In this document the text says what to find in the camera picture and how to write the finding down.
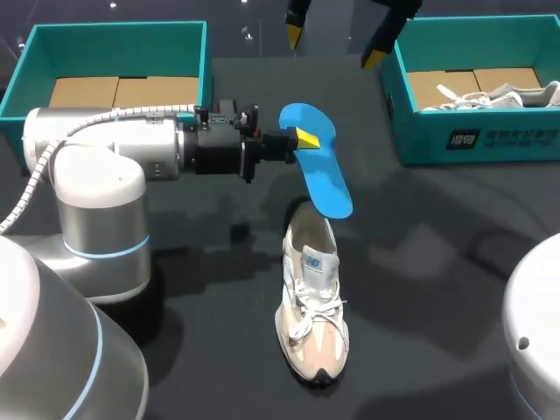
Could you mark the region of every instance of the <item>cardboard box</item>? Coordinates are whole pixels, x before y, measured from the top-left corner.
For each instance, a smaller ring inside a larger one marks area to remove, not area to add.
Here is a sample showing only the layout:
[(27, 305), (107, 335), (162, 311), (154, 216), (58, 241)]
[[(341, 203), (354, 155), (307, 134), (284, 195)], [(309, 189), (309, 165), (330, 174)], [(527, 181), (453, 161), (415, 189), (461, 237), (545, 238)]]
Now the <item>cardboard box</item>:
[(112, 108), (118, 83), (118, 77), (57, 79), (49, 108)]
[[(21, 137), (32, 109), (111, 108), (118, 78), (144, 78), (146, 101), (210, 108), (214, 81), (206, 22), (35, 25), (0, 103), (0, 134), (22, 167)], [(179, 120), (191, 123), (193, 116), (180, 115)]]
[(197, 103), (198, 77), (57, 79), (49, 108), (133, 108)]
[[(438, 84), (462, 95), (464, 83), (472, 92), (488, 92), (505, 83), (538, 88), (560, 81), (558, 51), (556, 15), (409, 21), (394, 51), (381, 63), (381, 84), (401, 163), (560, 160), (560, 108), (423, 110), (441, 100)], [(463, 75), (451, 77), (465, 79), (446, 79), (456, 72)], [(470, 72), (477, 88), (465, 76)]]
[(481, 68), (474, 70), (476, 81), (482, 92), (492, 92), (504, 84), (520, 89), (536, 89), (541, 83), (536, 78), (535, 70), (527, 68)]
[(479, 84), (474, 72), (414, 72), (407, 73), (412, 94), (419, 109), (435, 107), (448, 103), (450, 99), (443, 95), (437, 85), (444, 85), (456, 95), (466, 95), (479, 92)]
[(197, 77), (120, 79), (113, 106), (131, 108), (197, 103), (198, 93), (199, 79)]

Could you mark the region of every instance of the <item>white sneaker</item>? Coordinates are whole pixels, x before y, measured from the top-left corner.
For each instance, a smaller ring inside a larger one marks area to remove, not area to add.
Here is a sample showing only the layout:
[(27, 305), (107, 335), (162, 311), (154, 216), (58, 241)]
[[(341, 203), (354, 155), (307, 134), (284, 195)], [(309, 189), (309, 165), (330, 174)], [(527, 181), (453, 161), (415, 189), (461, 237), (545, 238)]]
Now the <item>white sneaker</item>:
[(485, 92), (474, 92), (472, 94), (456, 95), (443, 85), (437, 85), (443, 95), (452, 100), (450, 103), (438, 107), (428, 107), (425, 111), (447, 110), (447, 109), (518, 109), (523, 108), (523, 100), (514, 90), (497, 94), (491, 97)]
[(547, 87), (538, 89), (519, 89), (511, 85), (502, 85), (488, 94), (490, 100), (511, 93), (518, 94), (526, 108), (560, 107), (560, 82), (552, 81)]
[(283, 239), (283, 281), (275, 321), (284, 356), (301, 379), (329, 384), (346, 364), (348, 328), (333, 230), (309, 201), (297, 208)]

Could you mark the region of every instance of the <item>logo on box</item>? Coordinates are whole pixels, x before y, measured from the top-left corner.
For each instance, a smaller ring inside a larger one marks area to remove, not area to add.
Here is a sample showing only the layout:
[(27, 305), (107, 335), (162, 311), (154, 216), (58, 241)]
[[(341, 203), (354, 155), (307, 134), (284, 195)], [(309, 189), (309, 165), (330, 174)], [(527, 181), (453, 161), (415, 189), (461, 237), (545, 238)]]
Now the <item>logo on box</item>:
[(479, 129), (455, 129), (449, 135), (446, 149), (448, 151), (469, 151), (474, 149), (479, 136)]

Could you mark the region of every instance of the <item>blue insole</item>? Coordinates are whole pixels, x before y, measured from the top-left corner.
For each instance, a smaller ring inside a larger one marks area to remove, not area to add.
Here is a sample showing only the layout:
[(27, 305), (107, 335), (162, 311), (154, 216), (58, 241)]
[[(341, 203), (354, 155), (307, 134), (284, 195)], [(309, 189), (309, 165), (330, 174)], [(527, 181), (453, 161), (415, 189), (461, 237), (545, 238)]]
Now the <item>blue insole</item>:
[(292, 103), (280, 113), (279, 123), (281, 129), (298, 127), (319, 140), (318, 149), (296, 150), (296, 158), (315, 208), (332, 219), (344, 219), (352, 214), (350, 192), (336, 160), (333, 122), (311, 105)]

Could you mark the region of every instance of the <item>teal box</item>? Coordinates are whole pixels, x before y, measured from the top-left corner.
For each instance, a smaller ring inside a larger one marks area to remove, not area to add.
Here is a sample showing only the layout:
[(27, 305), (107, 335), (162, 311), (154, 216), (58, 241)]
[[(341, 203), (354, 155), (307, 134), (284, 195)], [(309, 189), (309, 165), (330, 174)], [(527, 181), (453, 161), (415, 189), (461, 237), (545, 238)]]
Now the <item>teal box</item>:
[(409, 21), (395, 50), (381, 65), (381, 84), (401, 163), (560, 160), (560, 108), (421, 111), (407, 77), (407, 72), (505, 67), (533, 67), (543, 87), (560, 81), (558, 17), (419, 17)]
[(198, 104), (210, 108), (214, 81), (207, 23), (36, 25), (0, 104), (0, 134), (22, 167), (25, 118), (32, 109), (48, 107), (57, 78), (103, 76), (198, 77)]

